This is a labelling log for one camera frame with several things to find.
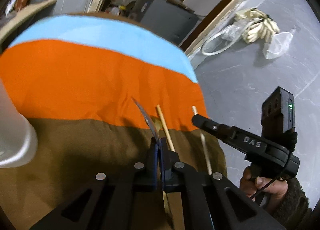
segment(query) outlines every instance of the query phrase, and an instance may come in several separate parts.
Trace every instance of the plastic bag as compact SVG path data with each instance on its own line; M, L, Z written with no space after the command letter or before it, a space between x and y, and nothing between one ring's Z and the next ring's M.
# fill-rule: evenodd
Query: plastic bag
M225 40L238 40L241 34L248 28L252 19L240 19L222 30L221 37Z
M263 48L263 54L266 59L274 59L282 56L289 49L295 28L290 32L281 32L275 34L271 38L270 43L265 43Z

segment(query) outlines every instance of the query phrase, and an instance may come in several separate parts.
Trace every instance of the black cable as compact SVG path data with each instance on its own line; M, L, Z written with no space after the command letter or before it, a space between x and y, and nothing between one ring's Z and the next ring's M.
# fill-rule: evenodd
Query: black cable
M274 177L272 180L269 181L269 183L265 184L261 189L259 189L255 194L253 194L250 198L253 199L255 197L257 197L262 191L264 191L267 187L269 187L273 182L275 182L277 179L281 178L282 173L284 173L285 169L287 168L289 161L291 159L292 156L292 151L289 152L288 154L288 159L283 167L283 169L279 172L279 174Z

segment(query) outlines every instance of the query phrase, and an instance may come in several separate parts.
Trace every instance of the human hand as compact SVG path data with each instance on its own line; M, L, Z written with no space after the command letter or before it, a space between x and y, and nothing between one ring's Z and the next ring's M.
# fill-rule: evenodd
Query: human hand
M251 197L258 189L261 189L271 180L270 178L257 177L255 182L252 182L250 181L250 178L251 171L249 166L245 168L243 177L240 180L240 189L247 195L247 197ZM287 191L288 183L285 180L276 180L269 187L263 190L263 192L271 194L269 203L265 210L272 215L284 199Z

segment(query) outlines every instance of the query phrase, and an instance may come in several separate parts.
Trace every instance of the light blue cloth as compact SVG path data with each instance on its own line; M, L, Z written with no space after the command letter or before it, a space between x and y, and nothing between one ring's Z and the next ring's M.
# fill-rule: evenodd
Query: light blue cloth
M113 50L181 73L197 83L193 68L180 48L131 23L92 16L59 15L33 24L9 47L40 39L57 39Z

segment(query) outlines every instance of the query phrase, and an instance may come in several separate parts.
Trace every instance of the white cable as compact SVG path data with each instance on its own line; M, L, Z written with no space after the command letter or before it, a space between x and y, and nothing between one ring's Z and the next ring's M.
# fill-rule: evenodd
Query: white cable
M243 28L243 30L239 33L239 36L235 39L233 39L229 45L226 47L214 51L214 52L206 52L204 48L216 39L217 37L223 35L224 33L228 33L229 30L226 30L228 28L223 29L222 31L218 32L217 34L214 34L210 36L201 46L201 53L205 56L213 56L217 55L226 49L230 48L233 44L235 44L238 39L242 36L243 40L246 43L252 43L255 42L258 38L265 39L266 43L270 43L272 36L280 32L280 29L277 25L277 23L270 19L269 15L265 14L264 12L260 11L257 8L251 8L246 10L241 10L236 12L235 21L239 20L251 20L248 22L248 24Z
M205 56L213 56L213 55L217 55L217 54L225 51L226 49L230 48L233 44L235 44L236 41L238 41L238 39L241 37L241 34L242 34L247 28L249 28L253 23L254 23L254 21L249 22L249 23L245 26L245 28L243 29L243 31L242 31L241 33L239 33L239 36L238 36L236 39L234 39L233 41L231 41L231 43L230 43L228 46L226 46L226 47L224 47L224 48L222 48L222 49L220 49L220 50L214 51L214 52L206 52L206 51L204 51L204 47L205 47L209 42L211 42L211 41L213 41L214 39L216 39L217 37L221 36L221 35L224 33L224 31L220 31L220 32L214 34L213 36L209 37L209 38L204 42L204 44L202 44L202 46L201 46L201 53L202 53L203 55L205 55Z

